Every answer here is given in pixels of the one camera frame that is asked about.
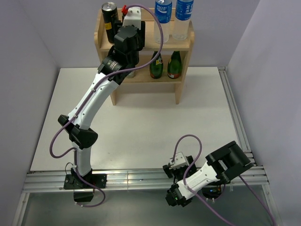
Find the clear glass bottle right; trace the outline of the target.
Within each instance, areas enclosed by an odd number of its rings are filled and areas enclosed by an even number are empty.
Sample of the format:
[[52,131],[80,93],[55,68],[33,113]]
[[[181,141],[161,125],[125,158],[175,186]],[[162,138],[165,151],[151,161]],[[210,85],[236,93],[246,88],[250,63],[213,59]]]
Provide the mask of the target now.
[[135,71],[131,71],[128,75],[127,75],[127,78],[133,78],[135,77]]

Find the wooden two-tier shelf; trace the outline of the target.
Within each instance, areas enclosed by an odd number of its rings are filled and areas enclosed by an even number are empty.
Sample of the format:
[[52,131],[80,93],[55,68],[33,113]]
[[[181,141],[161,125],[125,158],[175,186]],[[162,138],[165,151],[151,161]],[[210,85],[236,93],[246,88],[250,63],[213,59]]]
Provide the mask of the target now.
[[[139,66],[150,61],[150,58],[154,51],[159,49],[159,44],[154,40],[154,19],[153,17],[142,9],[142,20],[146,22],[145,29],[145,46],[140,52]],[[164,63],[163,75],[159,79],[153,79],[150,76],[149,67],[145,67],[140,70],[135,71],[135,77],[126,78],[123,83],[157,83],[157,84],[174,84],[175,93],[175,103],[178,104],[181,100],[182,89],[185,84],[185,77],[188,70],[190,57],[192,54],[192,49],[195,41],[195,33],[193,29],[192,22],[189,21],[188,26],[188,36],[185,40],[176,40],[172,36],[169,37],[167,43],[163,44],[161,50],[161,55]],[[107,34],[105,31],[103,13],[101,10],[98,11],[95,32],[94,32],[94,42],[99,60],[102,61],[107,55],[112,46],[107,39]],[[171,58],[171,54],[174,51],[179,51],[182,60],[182,73],[177,79],[171,79],[167,75],[167,65]]]

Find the aluminium rail frame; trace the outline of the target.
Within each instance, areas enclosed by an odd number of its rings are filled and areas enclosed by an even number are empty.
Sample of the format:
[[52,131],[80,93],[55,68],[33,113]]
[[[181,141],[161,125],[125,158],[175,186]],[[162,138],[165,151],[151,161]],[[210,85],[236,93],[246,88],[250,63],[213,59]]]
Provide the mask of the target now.
[[[238,137],[238,142],[249,156],[250,160],[254,160],[253,152],[249,145],[246,132],[239,115],[239,111],[230,87],[230,83],[226,73],[226,67],[213,67],[215,72],[219,73],[220,81],[226,96],[229,111],[232,117],[233,126]],[[161,169],[135,169],[135,170],[106,170],[100,173],[107,174],[107,186],[109,191],[131,191],[131,190],[155,190],[165,189],[171,181],[163,176]],[[49,172],[33,172],[26,176],[24,187],[21,192],[21,198],[17,206],[16,214],[13,220],[14,226],[22,225],[26,208],[28,208],[29,198],[31,194],[38,193],[57,193],[64,192],[63,178],[65,173],[61,171]],[[267,208],[274,216],[279,226],[282,220],[276,207],[275,200],[271,194],[269,180],[263,166],[254,166],[250,173],[242,176],[245,180],[250,179],[250,185],[262,187]]]

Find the blue label water bottle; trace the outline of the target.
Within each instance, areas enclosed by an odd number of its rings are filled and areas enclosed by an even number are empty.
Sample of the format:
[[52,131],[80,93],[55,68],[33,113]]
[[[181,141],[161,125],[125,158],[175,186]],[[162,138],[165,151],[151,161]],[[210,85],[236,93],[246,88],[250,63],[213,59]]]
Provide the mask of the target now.
[[170,36],[170,21],[172,14],[172,0],[157,0],[155,3],[155,15],[160,22],[163,32],[163,42],[166,43]]
[[175,21],[172,36],[176,40],[185,40],[192,16],[194,0],[178,0],[175,8]]

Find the green glass bottle yellow label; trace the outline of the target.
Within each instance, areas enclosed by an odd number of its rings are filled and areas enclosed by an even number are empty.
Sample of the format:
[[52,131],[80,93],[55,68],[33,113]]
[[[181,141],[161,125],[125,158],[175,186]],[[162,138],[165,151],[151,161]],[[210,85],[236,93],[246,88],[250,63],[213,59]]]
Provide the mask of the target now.
[[182,60],[180,51],[174,51],[167,66],[167,75],[171,79],[177,79],[182,72]]

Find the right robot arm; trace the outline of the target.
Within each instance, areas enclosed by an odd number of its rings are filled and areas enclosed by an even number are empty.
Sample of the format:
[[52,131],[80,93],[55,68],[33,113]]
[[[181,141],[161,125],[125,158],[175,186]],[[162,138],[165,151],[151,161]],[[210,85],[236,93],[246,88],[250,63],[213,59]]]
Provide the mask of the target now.
[[194,194],[184,184],[186,174],[186,185],[195,192],[203,187],[220,186],[229,184],[231,180],[238,177],[253,167],[243,150],[235,141],[232,141],[206,156],[204,165],[197,169],[193,163],[193,157],[185,156],[182,152],[175,154],[175,159],[170,159],[163,170],[168,178],[177,181],[167,191],[166,201],[170,206],[188,205]]

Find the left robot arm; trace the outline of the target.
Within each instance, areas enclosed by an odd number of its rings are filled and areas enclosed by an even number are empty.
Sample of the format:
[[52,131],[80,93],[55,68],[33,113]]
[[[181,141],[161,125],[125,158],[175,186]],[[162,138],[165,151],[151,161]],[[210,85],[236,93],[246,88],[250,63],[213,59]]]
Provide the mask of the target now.
[[129,68],[139,63],[139,51],[145,45],[145,22],[141,27],[133,25],[121,26],[114,36],[114,44],[110,48],[97,69],[94,81],[77,106],[68,114],[60,115],[59,123],[64,126],[72,146],[76,148],[75,183],[86,188],[92,182],[90,163],[91,147],[98,134],[90,126],[107,97],[117,89],[129,75]]

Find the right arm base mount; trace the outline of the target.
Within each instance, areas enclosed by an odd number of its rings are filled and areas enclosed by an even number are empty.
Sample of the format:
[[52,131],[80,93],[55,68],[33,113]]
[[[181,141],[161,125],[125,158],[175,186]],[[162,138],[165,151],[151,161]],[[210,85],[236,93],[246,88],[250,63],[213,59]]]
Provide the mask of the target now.
[[226,184],[218,186],[207,186],[201,189],[202,195],[206,201],[216,201],[221,198],[222,194],[225,192]]

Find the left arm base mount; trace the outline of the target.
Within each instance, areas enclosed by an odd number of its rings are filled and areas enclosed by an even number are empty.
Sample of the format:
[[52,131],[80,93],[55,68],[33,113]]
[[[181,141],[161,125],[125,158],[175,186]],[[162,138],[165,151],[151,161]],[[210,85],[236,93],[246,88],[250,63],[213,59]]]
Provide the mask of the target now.
[[[87,179],[90,184],[97,186],[98,188],[106,187],[106,174],[92,174],[91,176],[91,178]],[[76,174],[67,174],[65,176],[63,189],[73,190],[73,199],[75,202],[79,203],[91,202],[95,194],[95,189],[80,180]]]

